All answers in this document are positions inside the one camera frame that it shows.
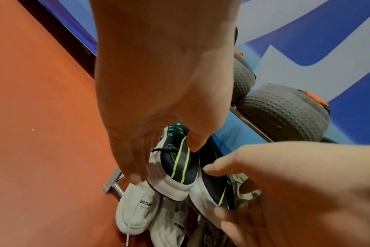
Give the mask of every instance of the forearm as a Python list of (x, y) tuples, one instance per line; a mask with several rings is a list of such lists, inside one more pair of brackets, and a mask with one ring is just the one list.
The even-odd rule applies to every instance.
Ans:
[[(99, 40), (96, 81), (117, 104), (134, 97), (159, 107), (162, 95), (180, 98), (186, 87), (209, 76), (208, 66), (221, 66), (232, 55), (239, 0), (91, 0), (91, 5)], [(176, 94), (167, 94), (173, 84)]]

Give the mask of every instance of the black shoe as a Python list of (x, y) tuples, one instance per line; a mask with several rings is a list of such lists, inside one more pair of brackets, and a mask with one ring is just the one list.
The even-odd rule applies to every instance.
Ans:
[(189, 195), (199, 167), (199, 156), (187, 145), (189, 130), (180, 122), (165, 128), (158, 146), (151, 151), (147, 182), (158, 193), (175, 201)]
[(203, 168), (222, 156), (212, 136), (209, 137), (200, 149), (200, 169), (196, 183), (189, 194), (191, 203), (198, 213), (220, 229), (220, 220), (216, 217), (214, 210), (217, 206), (235, 208), (234, 189), (228, 176), (213, 177), (206, 174)]

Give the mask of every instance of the textured gray sole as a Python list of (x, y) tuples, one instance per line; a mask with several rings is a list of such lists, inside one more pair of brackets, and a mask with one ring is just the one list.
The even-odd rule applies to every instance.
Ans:
[(234, 90), (231, 104), (236, 105), (250, 92), (255, 83), (252, 70), (234, 58)]
[(330, 116), (319, 103), (281, 85), (260, 87), (238, 108), (275, 141), (319, 142), (330, 125)]

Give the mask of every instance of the red floor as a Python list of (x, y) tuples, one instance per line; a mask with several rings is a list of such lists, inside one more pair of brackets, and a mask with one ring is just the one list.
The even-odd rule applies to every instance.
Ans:
[[(0, 1), (0, 247), (122, 246), (93, 79), (17, 0)], [(131, 246), (151, 245), (149, 234)]]

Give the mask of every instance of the white graphic on wall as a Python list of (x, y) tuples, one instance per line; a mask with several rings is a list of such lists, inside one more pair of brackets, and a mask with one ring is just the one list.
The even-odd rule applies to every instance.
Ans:
[(316, 9), (327, 0), (251, 0), (241, 5), (237, 45), (277, 30)]
[(257, 83), (280, 84), (310, 91), (331, 101), (370, 72), (370, 17), (324, 59), (300, 66), (272, 45), (255, 69)]

